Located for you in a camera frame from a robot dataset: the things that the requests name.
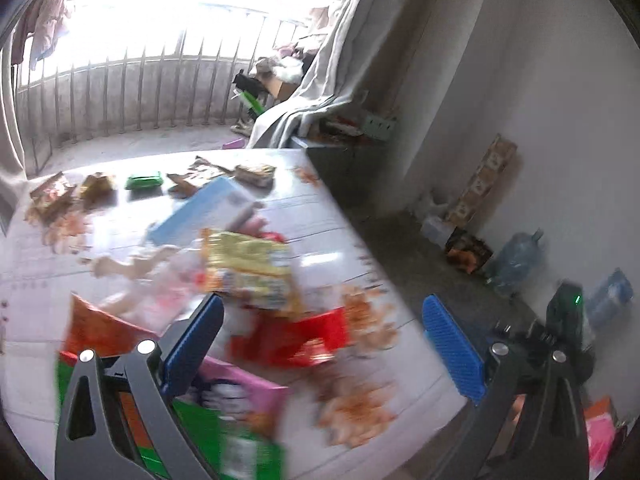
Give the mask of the green snack bag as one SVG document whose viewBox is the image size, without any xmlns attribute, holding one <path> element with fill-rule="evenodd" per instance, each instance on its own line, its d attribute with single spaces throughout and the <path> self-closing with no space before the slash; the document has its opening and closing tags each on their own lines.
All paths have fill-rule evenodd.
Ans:
<svg viewBox="0 0 640 480">
<path fill-rule="evenodd" d="M 147 470 L 167 479 L 168 472 L 145 431 L 129 394 L 120 396 L 125 424 Z M 221 479 L 281 479 L 284 452 L 276 442 L 250 429 L 246 420 L 225 420 L 195 403 L 192 396 L 172 404 L 186 434 Z"/>
</svg>

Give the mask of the blue white medicine box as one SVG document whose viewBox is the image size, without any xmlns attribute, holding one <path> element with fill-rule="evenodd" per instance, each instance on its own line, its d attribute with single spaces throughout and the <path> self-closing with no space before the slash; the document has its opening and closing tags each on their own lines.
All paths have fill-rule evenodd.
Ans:
<svg viewBox="0 0 640 480">
<path fill-rule="evenodd" d="M 155 245 L 189 246 L 201 230 L 233 231 L 252 218 L 257 200 L 227 177 L 218 177 L 164 221 L 149 229 L 146 240 Z"/>
</svg>

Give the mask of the white crumpled plastic bag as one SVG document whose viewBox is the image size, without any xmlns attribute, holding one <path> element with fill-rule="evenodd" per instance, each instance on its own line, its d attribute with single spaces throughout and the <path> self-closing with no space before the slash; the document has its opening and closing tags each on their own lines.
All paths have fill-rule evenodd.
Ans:
<svg viewBox="0 0 640 480">
<path fill-rule="evenodd" d="M 119 276 L 127 281 L 121 292 L 114 292 L 98 303 L 98 308 L 110 315 L 122 316 L 143 307 L 180 311 L 200 293 L 202 263 L 195 248 L 141 247 L 122 261 L 112 256 L 80 261 L 95 278 Z"/>
</svg>

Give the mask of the black orange snack box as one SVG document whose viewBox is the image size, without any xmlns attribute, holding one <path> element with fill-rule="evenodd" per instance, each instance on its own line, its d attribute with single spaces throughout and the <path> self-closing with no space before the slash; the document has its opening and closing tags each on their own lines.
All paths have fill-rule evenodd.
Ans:
<svg viewBox="0 0 640 480">
<path fill-rule="evenodd" d="M 452 231 L 445 245 L 445 257 L 449 264 L 465 274 L 472 275 L 479 271 L 494 252 L 484 242 L 457 226 Z"/>
</svg>

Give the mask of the clear water jug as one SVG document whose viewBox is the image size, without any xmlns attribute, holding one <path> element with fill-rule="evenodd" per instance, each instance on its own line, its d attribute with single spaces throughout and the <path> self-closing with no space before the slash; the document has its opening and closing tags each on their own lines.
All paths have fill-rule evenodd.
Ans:
<svg viewBox="0 0 640 480">
<path fill-rule="evenodd" d="M 516 294 L 530 272 L 540 263 L 540 240 L 543 236 L 542 229 L 533 233 L 515 233 L 498 255 L 487 263 L 486 283 L 501 296 L 511 297 Z"/>
</svg>

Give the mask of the yellow gold snack bag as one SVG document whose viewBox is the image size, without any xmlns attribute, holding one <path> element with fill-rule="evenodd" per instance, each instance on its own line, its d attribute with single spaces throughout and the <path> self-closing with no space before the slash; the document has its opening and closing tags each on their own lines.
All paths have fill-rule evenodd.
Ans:
<svg viewBox="0 0 640 480">
<path fill-rule="evenodd" d="M 288 244 L 230 231 L 202 229 L 203 292 L 235 298 L 286 318 L 303 313 Z"/>
</svg>

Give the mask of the red wrapper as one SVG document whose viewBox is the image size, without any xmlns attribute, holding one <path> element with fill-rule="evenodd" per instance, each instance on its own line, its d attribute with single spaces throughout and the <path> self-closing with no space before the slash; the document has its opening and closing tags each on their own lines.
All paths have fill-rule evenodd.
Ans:
<svg viewBox="0 0 640 480">
<path fill-rule="evenodd" d="M 248 335 L 235 335 L 230 356 L 261 366 L 305 368 L 335 359 L 350 343 L 344 308 L 289 320 L 259 313 Z"/>
</svg>

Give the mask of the pink gift bag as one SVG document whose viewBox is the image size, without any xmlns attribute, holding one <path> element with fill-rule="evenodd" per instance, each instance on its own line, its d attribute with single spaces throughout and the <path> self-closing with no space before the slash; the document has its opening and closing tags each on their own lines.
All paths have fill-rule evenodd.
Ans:
<svg viewBox="0 0 640 480">
<path fill-rule="evenodd" d="M 589 478 L 597 479 L 608 459 L 626 437 L 626 424 L 617 416 L 610 396 L 602 396 L 585 409 Z"/>
</svg>

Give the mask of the flattened brown carton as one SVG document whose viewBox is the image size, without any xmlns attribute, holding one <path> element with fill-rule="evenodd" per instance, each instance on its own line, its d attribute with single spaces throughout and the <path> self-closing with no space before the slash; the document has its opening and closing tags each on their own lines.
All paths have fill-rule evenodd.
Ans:
<svg viewBox="0 0 640 480">
<path fill-rule="evenodd" d="M 208 185 L 209 182 L 221 176 L 233 176 L 233 171 L 224 166 L 212 164 L 198 155 L 182 174 L 166 174 L 166 177 L 172 183 L 172 187 L 168 192 L 173 196 L 189 198 Z"/>
</svg>

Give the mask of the green small packet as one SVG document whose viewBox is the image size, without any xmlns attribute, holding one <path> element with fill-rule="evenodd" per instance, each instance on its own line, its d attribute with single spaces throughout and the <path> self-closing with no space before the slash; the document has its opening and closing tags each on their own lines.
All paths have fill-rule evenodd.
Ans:
<svg viewBox="0 0 640 480">
<path fill-rule="evenodd" d="M 149 190 L 150 188 L 160 188 L 164 179 L 159 172 L 147 174 L 146 176 L 130 176 L 126 181 L 128 191 Z"/>
</svg>

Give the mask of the small brown yellow packet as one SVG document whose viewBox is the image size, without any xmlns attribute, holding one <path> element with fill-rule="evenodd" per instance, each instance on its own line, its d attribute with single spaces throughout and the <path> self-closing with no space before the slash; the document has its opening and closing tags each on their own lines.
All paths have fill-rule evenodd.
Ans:
<svg viewBox="0 0 640 480">
<path fill-rule="evenodd" d="M 107 174 L 89 174 L 81 183 L 79 197 L 85 203 L 94 203 L 114 191 L 112 179 Z"/>
</svg>

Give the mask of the brown snack wrapper left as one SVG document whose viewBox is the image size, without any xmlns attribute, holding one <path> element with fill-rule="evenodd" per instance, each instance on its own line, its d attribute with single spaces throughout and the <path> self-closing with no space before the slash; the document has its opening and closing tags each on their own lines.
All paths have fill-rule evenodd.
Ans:
<svg viewBox="0 0 640 480">
<path fill-rule="evenodd" d="M 25 220 L 29 223 L 52 223 L 73 203 L 76 188 L 77 185 L 71 184 L 62 171 L 48 177 L 29 193 L 30 205 Z"/>
</svg>

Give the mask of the tall patterned cardboard box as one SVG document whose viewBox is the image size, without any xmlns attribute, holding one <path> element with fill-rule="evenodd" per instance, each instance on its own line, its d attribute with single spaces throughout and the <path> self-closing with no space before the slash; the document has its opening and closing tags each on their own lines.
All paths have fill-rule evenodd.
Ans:
<svg viewBox="0 0 640 480">
<path fill-rule="evenodd" d="M 475 216 L 518 150 L 518 144 L 497 134 L 445 220 L 463 229 Z"/>
</svg>

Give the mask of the small printed box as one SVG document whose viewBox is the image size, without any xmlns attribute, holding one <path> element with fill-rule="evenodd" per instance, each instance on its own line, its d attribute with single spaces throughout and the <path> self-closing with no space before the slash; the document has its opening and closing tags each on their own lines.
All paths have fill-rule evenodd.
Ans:
<svg viewBox="0 0 640 480">
<path fill-rule="evenodd" d="M 233 175 L 236 180 L 254 185 L 256 188 L 271 188 L 273 186 L 276 167 L 264 165 L 261 167 L 247 167 L 236 165 Z"/>
</svg>

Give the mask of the metal balcony railing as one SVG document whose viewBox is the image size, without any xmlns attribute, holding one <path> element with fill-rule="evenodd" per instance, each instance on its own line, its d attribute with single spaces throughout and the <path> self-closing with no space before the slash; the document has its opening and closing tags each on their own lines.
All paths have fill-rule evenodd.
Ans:
<svg viewBox="0 0 640 480">
<path fill-rule="evenodd" d="M 28 172 L 53 152 L 114 134 L 238 119 L 233 78 L 262 56 L 296 40 L 300 21 L 224 9 L 208 32 L 91 54 L 59 47 L 50 58 L 14 70 L 17 125 Z"/>
</svg>

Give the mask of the cardboard box on balcony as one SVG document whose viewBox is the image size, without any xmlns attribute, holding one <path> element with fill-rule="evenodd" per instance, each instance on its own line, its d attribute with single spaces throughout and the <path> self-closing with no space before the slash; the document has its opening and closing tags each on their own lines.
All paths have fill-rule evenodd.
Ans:
<svg viewBox="0 0 640 480">
<path fill-rule="evenodd" d="M 270 96 L 272 96 L 273 99 L 279 102 L 283 102 L 289 99 L 298 88 L 297 84 L 284 82 L 273 74 L 261 74 L 258 79 L 268 91 Z"/>
</svg>

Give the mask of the grey curtain right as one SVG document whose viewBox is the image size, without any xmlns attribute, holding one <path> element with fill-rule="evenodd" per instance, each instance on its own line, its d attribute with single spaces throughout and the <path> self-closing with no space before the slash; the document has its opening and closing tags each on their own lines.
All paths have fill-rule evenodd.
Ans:
<svg viewBox="0 0 640 480">
<path fill-rule="evenodd" d="M 376 101 L 399 65 L 432 0 L 346 0 L 293 95 L 259 116 L 249 148 L 284 148 L 321 117 Z"/>
</svg>

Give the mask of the hanging pink clothes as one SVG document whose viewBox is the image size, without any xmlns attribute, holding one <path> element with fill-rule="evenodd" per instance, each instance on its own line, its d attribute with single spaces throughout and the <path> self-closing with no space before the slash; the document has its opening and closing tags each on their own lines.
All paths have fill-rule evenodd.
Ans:
<svg viewBox="0 0 640 480">
<path fill-rule="evenodd" d="M 18 20 L 12 38 L 11 64 L 23 63 L 27 40 L 32 40 L 28 66 L 52 55 L 60 39 L 68 31 L 77 0 L 32 0 Z"/>
</svg>

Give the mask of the white wall power strip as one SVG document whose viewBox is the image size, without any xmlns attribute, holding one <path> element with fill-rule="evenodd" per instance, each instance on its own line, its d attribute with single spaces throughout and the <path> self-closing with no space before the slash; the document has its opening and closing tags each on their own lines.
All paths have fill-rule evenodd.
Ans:
<svg viewBox="0 0 640 480">
<path fill-rule="evenodd" d="M 370 139 L 387 142 L 394 133 L 397 120 L 384 118 L 375 114 L 367 114 L 361 125 L 362 133 Z"/>
</svg>

